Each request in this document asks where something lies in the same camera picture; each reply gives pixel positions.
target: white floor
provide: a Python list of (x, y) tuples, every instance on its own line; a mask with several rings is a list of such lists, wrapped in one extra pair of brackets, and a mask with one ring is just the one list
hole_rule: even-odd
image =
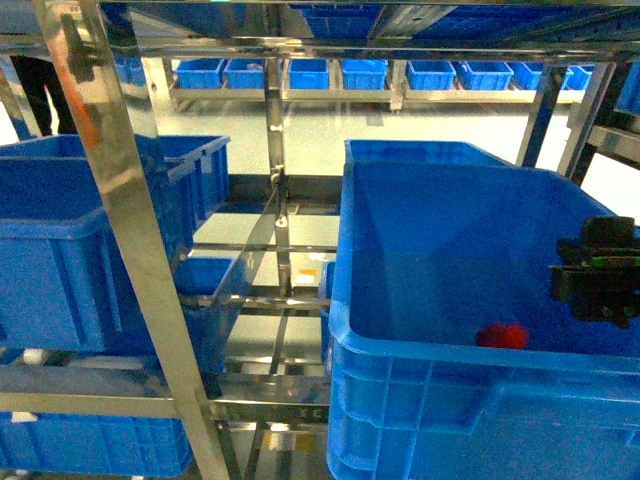
[[(258, 103), (195, 103), (175, 112), (160, 64), (147, 64), (157, 89), (153, 94), (161, 134), (229, 135), (229, 167), (232, 173), (268, 173), (264, 107)], [(569, 136), (568, 108), (559, 108), (544, 144), (539, 167), (555, 170)], [(405, 109), (398, 114), (384, 107), (356, 104), (292, 104), (286, 107), (286, 165), (290, 174), (340, 175), (344, 164), (344, 140), (416, 139), (461, 140), (473, 143), (514, 162), (527, 123), (528, 109), (518, 106), (437, 105)], [(0, 112), (0, 144), (17, 138), (6, 112)], [(640, 172), (597, 157), (584, 189), (614, 212), (640, 219)], [(197, 241), (243, 242), (255, 216), (216, 215), (197, 233)], [(291, 217), (291, 242), (335, 245), (337, 217)], [(317, 284), (322, 259), (292, 255), (294, 280), (309, 272)], [(277, 284), (275, 254), (267, 254), (257, 284)], [(317, 319), (290, 322), (285, 356), (319, 357)], [(271, 354), (277, 331), (276, 318), (242, 316), (227, 348), (229, 355)]]

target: red ball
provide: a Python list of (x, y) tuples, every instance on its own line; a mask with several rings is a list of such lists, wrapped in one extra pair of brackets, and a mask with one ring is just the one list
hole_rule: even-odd
[(478, 331), (477, 345), (490, 348), (524, 350), (529, 341), (529, 331), (520, 323), (495, 322)]

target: black pants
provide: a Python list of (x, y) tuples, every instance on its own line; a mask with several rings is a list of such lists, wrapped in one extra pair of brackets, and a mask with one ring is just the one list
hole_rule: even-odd
[(36, 117), (42, 135), (51, 135), (51, 109), (47, 100), (46, 89), (51, 95), (53, 105), (58, 112), (58, 133), (77, 133), (73, 123), (69, 105), (64, 98), (62, 86), (53, 64), (46, 60), (31, 57), (11, 57), (18, 78), (22, 83), (29, 105)]

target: blue bin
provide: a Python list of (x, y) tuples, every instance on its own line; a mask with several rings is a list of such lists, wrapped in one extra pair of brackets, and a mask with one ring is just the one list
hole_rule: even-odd
[(464, 142), (347, 140), (347, 163), (398, 162), (429, 165), (509, 166), (495, 155)]
[(513, 77), (505, 62), (458, 62), (456, 71), (467, 90), (507, 90)]
[[(207, 179), (206, 170), (212, 168), (202, 167), (199, 177), (196, 165), (213, 165), (215, 156), (226, 160), (215, 154), (228, 139), (223, 140), (163, 139), (167, 155), (182, 158), (156, 192), (166, 200), (156, 205), (165, 244), (190, 246), (198, 211), (217, 201), (209, 196), (215, 180)], [(0, 148), (2, 347), (105, 351), (139, 323), (139, 307), (83, 155), (73, 135)]]
[[(351, 162), (341, 212), (336, 479), (637, 478), (640, 323), (550, 296), (557, 239), (609, 210), (541, 170)], [(524, 324), (527, 350), (475, 346), (496, 321)]]
[[(322, 266), (320, 274), (320, 285), (318, 286), (318, 298), (320, 300), (331, 299), (333, 291), (333, 272), (336, 268), (336, 262), (326, 262)], [(331, 358), (331, 348), (329, 346), (331, 334), (329, 333), (329, 310), (320, 310), (320, 357), (323, 363)], [(327, 370), (331, 371), (331, 366), (327, 365)]]
[(114, 61), (120, 83), (129, 83), (129, 59), (126, 57), (116, 57)]
[[(533, 62), (533, 63), (509, 63), (509, 66), (513, 70), (514, 78), (516, 82), (523, 90), (536, 90), (538, 88), (538, 84), (540, 83), (540, 78), (542, 77), (542, 68), (544, 67), (544, 63), (542, 62)], [(564, 82), (562, 82), (562, 88), (567, 88), (569, 84), (569, 80), (573, 76), (573, 70), (570, 68), (567, 69), (567, 73), (564, 77)]]
[(386, 60), (343, 60), (342, 85), (346, 90), (384, 90)]
[(640, 63), (631, 67), (631, 72), (624, 84), (617, 108), (619, 110), (640, 115)]
[(224, 69), (229, 88), (264, 88), (264, 60), (236, 58)]
[(413, 60), (407, 64), (412, 90), (451, 90), (456, 71), (451, 62)]
[[(176, 289), (181, 295), (183, 313), (200, 371), (224, 371), (224, 347), (240, 314), (238, 305), (215, 308), (197, 305), (198, 296), (220, 294), (224, 282), (225, 294), (245, 290), (245, 268), (240, 260), (215, 257), (189, 257), (180, 263), (174, 275)], [(129, 334), (120, 339), (106, 353), (112, 355), (155, 355), (147, 327), (138, 313)]]
[(593, 8), (550, 6), (462, 5), (415, 38), (431, 40), (489, 40), (519, 32), (549, 28), (567, 20), (584, 18)]
[(585, 90), (593, 75), (593, 65), (582, 65), (570, 67), (573, 76), (569, 79), (569, 87), (574, 90)]
[(142, 66), (142, 60), (139, 58), (129, 59), (129, 83), (136, 87), (144, 87), (146, 85), (146, 78), (144, 76), (144, 67)]
[(180, 62), (176, 69), (180, 88), (220, 88), (225, 61), (219, 58), (200, 58)]
[(380, 5), (291, 5), (300, 11), (315, 38), (367, 38)]
[[(159, 369), (157, 361), (145, 363)], [(11, 413), (0, 413), (0, 468), (173, 478), (193, 461), (180, 420), (47, 413), (36, 418), (13, 423)]]
[(328, 90), (328, 60), (291, 60), (289, 84), (293, 89)]

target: crate rim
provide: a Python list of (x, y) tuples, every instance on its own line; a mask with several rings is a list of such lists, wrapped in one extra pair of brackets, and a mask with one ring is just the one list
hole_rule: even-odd
[[(401, 143), (444, 143), (447, 145), (465, 145), (466, 147), (470, 147), (473, 148), (475, 150), (478, 150), (479, 152), (481, 152), (482, 154), (493, 158), (494, 160), (498, 160), (500, 161), (500, 163), (503, 163), (505, 165), (509, 165), (509, 166), (513, 166), (512, 163), (507, 162), (506, 160), (501, 159), (500, 157), (498, 157), (497, 155), (494, 155), (493, 153), (489, 153), (487, 152), (485, 149), (480, 148), (470, 142), (459, 142), (456, 140), (422, 140), (422, 139), (416, 139), (416, 140), (379, 140), (379, 139), (367, 139), (367, 138), (349, 138), (347, 140), (344, 141), (345, 143), (345, 150), (346, 150), (346, 163), (358, 163), (358, 160), (356, 160), (353, 157), (353, 150), (351, 149), (351, 143), (352, 142), (367, 142), (367, 143), (393, 143), (393, 144), (401, 144)], [(367, 162), (369, 163), (374, 163), (374, 162), (382, 162), (382, 163), (391, 163), (389, 160), (367, 160)], [(468, 167), (469, 165), (456, 165), (457, 167)]]

